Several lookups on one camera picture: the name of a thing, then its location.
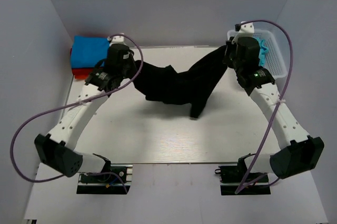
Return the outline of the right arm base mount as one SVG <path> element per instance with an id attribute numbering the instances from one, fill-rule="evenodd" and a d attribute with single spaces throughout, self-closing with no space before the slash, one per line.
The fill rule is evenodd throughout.
<path id="1" fill-rule="evenodd" d="M 237 166 L 218 166 L 214 173 L 220 178 L 220 190 L 222 196 L 235 196 L 235 191 L 241 182 L 241 175 L 239 174 Z M 245 187 L 240 191 L 238 196 L 255 196 L 255 195 L 270 195 L 271 190 L 267 185 L 269 184 L 268 176 L 264 176 L 261 180 L 252 185 Z"/>

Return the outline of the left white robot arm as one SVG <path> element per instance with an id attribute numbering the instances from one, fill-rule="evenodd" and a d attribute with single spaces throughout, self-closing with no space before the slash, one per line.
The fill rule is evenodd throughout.
<path id="1" fill-rule="evenodd" d="M 77 142 L 97 110 L 107 101 L 110 92 L 137 72 L 134 53 L 125 44 L 113 43 L 107 57 L 101 59 L 87 77 L 78 98 L 78 105 L 69 109 L 48 134 L 39 134 L 34 144 L 41 162 L 62 175 L 93 173 L 99 181 L 111 176 L 111 162 L 98 154 L 75 151 Z"/>

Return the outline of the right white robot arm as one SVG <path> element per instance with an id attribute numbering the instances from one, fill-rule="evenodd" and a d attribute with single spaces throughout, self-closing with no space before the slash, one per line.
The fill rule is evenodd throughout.
<path id="1" fill-rule="evenodd" d="M 299 124 L 281 99 L 275 79 L 259 65 L 260 46 L 253 37 L 231 37 L 226 42 L 224 63 L 235 70 L 237 82 L 258 105 L 270 123 L 279 145 L 274 154 L 246 155 L 239 159 L 238 176 L 252 180 L 257 173 L 273 173 L 285 179 L 314 169 L 324 148 Z"/>

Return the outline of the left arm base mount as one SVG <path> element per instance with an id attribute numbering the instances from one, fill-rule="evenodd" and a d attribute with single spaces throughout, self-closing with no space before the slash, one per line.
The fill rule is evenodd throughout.
<path id="1" fill-rule="evenodd" d="M 80 174 L 78 195 L 127 195 L 132 182 L 133 165 L 112 164 L 102 175 Z"/>

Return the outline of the black t shirt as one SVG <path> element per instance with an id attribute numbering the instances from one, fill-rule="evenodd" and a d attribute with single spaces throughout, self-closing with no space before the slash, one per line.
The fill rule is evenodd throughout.
<path id="1" fill-rule="evenodd" d="M 227 70 L 227 64 L 223 63 L 225 51 L 223 45 L 180 73 L 171 65 L 157 67 L 144 62 L 133 84 L 148 101 L 168 105 L 191 104 L 190 117 L 198 119 Z"/>

